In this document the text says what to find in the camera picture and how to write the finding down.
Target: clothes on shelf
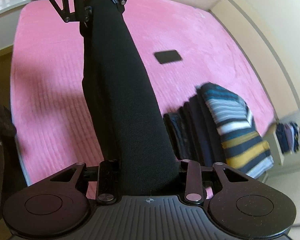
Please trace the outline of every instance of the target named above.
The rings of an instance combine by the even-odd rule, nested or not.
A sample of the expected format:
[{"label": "clothes on shelf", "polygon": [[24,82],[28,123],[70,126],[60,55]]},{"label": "clothes on shelf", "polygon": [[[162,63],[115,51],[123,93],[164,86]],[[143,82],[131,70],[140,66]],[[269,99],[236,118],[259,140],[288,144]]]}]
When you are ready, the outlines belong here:
[{"label": "clothes on shelf", "polygon": [[197,87],[197,94],[177,113],[165,114],[164,123],[178,159],[214,162],[259,177],[273,166],[269,145],[256,131],[245,101],[216,84]]},{"label": "clothes on shelf", "polygon": [[300,127],[297,123],[278,123],[275,133],[282,153],[297,153],[300,151]]}]

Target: pink blanket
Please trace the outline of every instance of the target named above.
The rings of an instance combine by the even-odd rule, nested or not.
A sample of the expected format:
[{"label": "pink blanket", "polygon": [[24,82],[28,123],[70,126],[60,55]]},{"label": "pink blanket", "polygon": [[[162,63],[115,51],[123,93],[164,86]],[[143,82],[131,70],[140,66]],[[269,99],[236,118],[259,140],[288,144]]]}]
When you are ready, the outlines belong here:
[{"label": "pink blanket", "polygon": [[[211,14],[169,0],[128,0],[125,8],[162,114],[176,110],[195,94],[196,85],[210,81],[239,94],[259,133],[265,133],[273,108],[244,55]],[[169,49],[183,61],[160,65],[153,53]],[[29,184],[73,163],[95,166],[103,159],[82,77],[79,24],[64,23],[47,0],[26,5],[14,42],[11,109]],[[94,197],[95,187],[91,183],[88,197]]]}]

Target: gray plastic chest plate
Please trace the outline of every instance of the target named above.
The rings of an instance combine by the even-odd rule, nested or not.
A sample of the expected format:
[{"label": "gray plastic chest plate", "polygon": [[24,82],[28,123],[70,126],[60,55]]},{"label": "gray plastic chest plate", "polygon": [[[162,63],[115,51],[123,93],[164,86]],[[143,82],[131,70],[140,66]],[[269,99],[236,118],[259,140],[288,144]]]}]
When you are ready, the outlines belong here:
[{"label": "gray plastic chest plate", "polygon": [[[12,240],[22,238],[14,236]],[[176,196],[123,196],[111,206],[98,207],[81,228],[58,240],[235,240],[216,228],[199,207],[182,204]],[[277,240],[289,240],[281,236]]]}]

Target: wooden headboard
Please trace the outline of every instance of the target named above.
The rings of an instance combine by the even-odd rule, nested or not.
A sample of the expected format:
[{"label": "wooden headboard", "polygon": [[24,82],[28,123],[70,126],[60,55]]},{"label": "wooden headboard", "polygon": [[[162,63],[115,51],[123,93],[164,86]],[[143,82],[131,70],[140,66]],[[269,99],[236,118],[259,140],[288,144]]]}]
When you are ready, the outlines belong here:
[{"label": "wooden headboard", "polygon": [[300,110],[300,76],[266,22],[245,0],[219,0],[210,13],[238,44],[258,76],[276,119]]}]

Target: wooden floor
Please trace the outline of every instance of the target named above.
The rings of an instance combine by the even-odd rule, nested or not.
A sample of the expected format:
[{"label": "wooden floor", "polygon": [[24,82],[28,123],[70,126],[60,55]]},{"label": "wooden floor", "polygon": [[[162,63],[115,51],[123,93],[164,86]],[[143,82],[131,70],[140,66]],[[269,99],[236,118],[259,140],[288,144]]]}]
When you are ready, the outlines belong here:
[{"label": "wooden floor", "polygon": [[[5,107],[10,109],[10,69],[12,53],[0,57],[0,100]],[[11,237],[9,229],[3,219],[0,220],[0,240]]]}]

